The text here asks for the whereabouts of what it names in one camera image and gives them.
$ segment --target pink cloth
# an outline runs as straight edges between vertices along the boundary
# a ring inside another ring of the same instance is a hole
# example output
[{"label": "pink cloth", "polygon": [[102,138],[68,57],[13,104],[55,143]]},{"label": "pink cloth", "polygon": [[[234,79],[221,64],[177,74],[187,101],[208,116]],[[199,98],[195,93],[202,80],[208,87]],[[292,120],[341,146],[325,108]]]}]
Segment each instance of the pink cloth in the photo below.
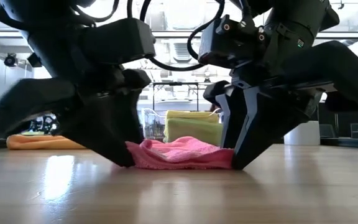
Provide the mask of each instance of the pink cloth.
[{"label": "pink cloth", "polygon": [[140,145],[126,142],[135,166],[143,169],[232,169],[232,149],[183,137],[170,143],[144,140]]}]

